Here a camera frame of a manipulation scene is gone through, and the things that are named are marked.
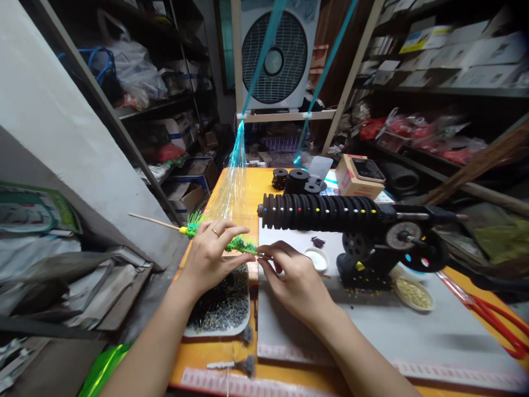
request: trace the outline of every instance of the white wall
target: white wall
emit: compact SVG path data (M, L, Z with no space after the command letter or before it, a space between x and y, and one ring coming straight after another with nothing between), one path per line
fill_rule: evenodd
M213 72L213 80L217 94L217 108L221 124L233 125L233 117L236 112L235 94L224 95L222 87L222 70L220 69L219 44L217 25L215 22L215 8L212 0L195 0L195 4L204 16L206 26L206 37L208 39L209 61Z
M97 235L165 268L178 232L18 0L0 13L0 180L59 190Z

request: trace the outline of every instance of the left hand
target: left hand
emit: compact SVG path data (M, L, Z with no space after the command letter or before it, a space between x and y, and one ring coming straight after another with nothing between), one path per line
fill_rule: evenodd
M202 222L177 281L182 282L181 285L198 299L240 265L254 262L255 258L251 254L222 256L234 237L249 232L250 229L226 219Z

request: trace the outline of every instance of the hand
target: hand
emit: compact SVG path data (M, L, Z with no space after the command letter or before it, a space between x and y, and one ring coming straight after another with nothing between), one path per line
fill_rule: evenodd
M251 254L222 256L224 249L239 234L248 233L250 229L237 226L232 221L202 222L191 244L186 265L177 281L195 294L195 300L204 292L215 287L234 269L246 262L253 262Z
M262 245L257 252L273 258L276 271L268 261L257 261L279 301L306 326L315 330L338 309L309 257L283 241ZM285 277L279 278L283 270Z

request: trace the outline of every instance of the green tinsel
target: green tinsel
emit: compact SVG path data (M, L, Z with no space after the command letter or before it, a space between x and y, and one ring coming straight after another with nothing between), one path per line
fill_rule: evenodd
M195 212L187 219L187 237L192 240L197 235L198 226L206 220L205 216L199 212ZM243 254L257 255L255 245L245 243L241 236L235 237L224 249L226 252L239 251Z

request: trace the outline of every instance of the fiber optic strand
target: fiber optic strand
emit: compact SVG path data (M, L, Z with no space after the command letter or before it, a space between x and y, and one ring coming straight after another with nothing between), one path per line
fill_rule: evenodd
M336 56L336 53L338 52L338 48L340 47L340 43L342 42L343 36L346 33L347 25L349 25L349 21L351 20L351 17L353 16L353 12L357 6L357 3L358 3L358 0L353 0L351 5L349 6L349 10L347 11L346 18L343 21L342 27L340 28L340 32L338 32L338 37L336 37L336 40L334 41L334 45L332 46L331 54L329 55L329 60L325 64L323 73L321 74L320 80L318 81L316 89L314 90L314 95L312 96L312 101L310 103L309 111L307 112L307 115L311 114L312 108L314 107L314 103L318 99L318 95L320 95L321 87L323 86L325 78L327 77L329 73L329 69L331 68L332 61L334 61L334 57ZM307 118L305 119L305 123L303 124L303 131L301 132L301 136L299 138L299 143L298 143L298 148L296 149L296 155L294 156L294 165L296 167L300 166L301 149L305 145L308 128L309 128L309 119Z
M269 19L268 27L266 29L263 45L257 61L256 70L252 77L252 82L248 90L248 96L242 110L242 114L246 113L246 109L250 103L250 98L263 69L264 60L272 47L276 32L281 21L283 10L286 6L286 0L276 0ZM206 217L208 219L226 218L234 221L240 226L244 225L251 219L239 216L244 213L244 191L245 191L245 177L246 177L246 151L244 147L244 121L241 120L237 128L235 144L233 151L228 158L228 166L226 175L222 184L215 194L212 195L208 207L206 209Z

